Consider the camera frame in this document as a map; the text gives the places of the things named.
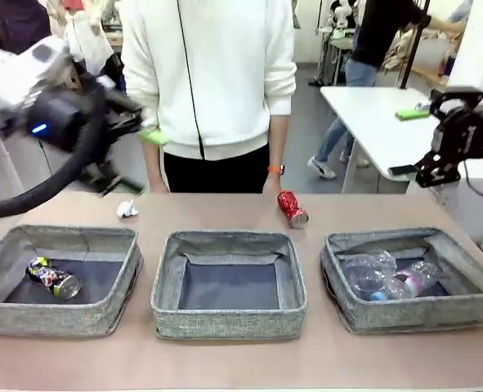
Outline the person's left hand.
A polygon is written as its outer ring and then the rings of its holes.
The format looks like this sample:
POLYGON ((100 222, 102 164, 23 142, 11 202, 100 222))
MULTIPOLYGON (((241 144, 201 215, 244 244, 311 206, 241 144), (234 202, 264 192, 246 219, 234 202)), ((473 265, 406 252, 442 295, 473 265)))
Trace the person's left hand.
POLYGON ((262 193, 269 196, 277 196, 281 190, 281 176, 275 173, 269 173, 263 185, 262 193))

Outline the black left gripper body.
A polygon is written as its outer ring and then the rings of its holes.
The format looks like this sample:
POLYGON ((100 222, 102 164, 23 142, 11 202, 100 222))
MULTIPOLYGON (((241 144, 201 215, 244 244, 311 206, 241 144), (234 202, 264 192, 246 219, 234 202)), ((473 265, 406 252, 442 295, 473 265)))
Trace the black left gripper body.
POLYGON ((28 108, 24 132, 63 152, 105 149, 115 142, 103 90, 48 90, 28 108))

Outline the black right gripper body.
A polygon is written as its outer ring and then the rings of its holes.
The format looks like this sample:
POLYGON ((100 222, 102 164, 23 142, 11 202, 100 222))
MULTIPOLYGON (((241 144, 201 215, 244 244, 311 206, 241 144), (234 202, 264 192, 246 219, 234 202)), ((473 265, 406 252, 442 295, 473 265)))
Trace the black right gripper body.
POLYGON ((483 106, 450 110, 433 133, 431 151, 443 159, 482 159, 483 106))

